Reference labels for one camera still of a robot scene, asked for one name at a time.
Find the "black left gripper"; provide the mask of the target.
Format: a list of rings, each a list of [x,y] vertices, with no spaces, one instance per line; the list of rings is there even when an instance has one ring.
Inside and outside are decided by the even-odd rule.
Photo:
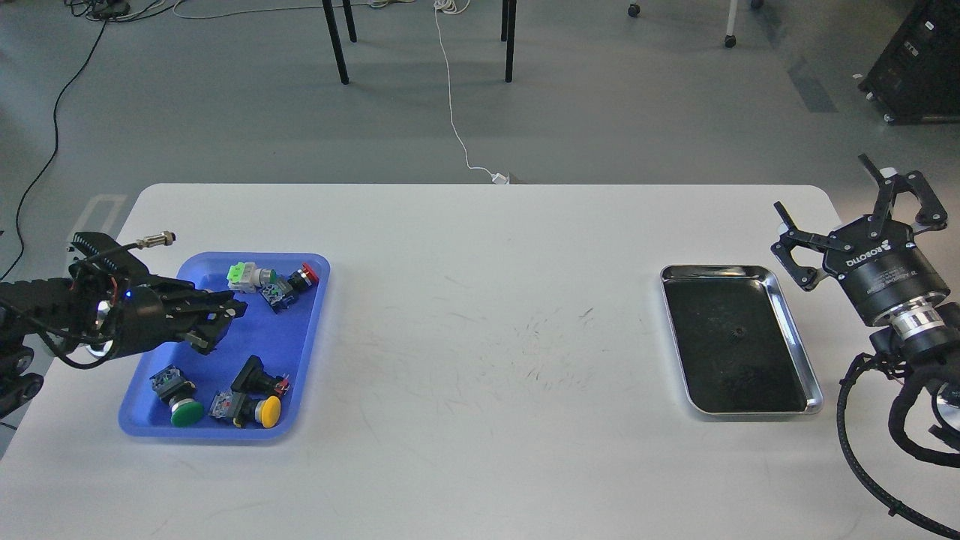
[[[191,281],[155,277],[96,307],[94,329],[110,336],[94,345],[97,359],[152,351],[166,342],[186,343],[208,355],[225,338],[248,303],[233,291],[196,290]]]

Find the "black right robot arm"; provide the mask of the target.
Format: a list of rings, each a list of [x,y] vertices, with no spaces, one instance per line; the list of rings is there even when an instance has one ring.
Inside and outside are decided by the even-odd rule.
[[[959,465],[958,305],[947,300],[950,288],[915,242],[921,233],[947,228],[949,215],[921,172],[879,169],[866,154],[859,161],[877,182],[873,211],[817,235],[799,229],[776,202],[783,230],[771,251],[805,291],[836,279],[860,319],[874,329],[874,352],[855,356],[840,382],[836,426],[851,471],[890,515],[956,539],[957,530],[884,490],[849,441],[845,411],[851,389],[862,374],[875,370],[901,383],[887,421],[892,441],[926,464]]]

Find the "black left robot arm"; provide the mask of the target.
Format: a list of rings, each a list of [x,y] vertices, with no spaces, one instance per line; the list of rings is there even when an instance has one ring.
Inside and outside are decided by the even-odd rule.
[[[153,274],[133,249],[169,246],[172,232],[119,244],[102,232],[77,232],[79,257],[67,277],[1,286],[2,415],[38,395],[44,377],[30,371],[37,335],[66,365],[92,369],[110,359],[185,342],[207,355],[225,338],[247,304],[231,290],[210,291],[192,281]]]

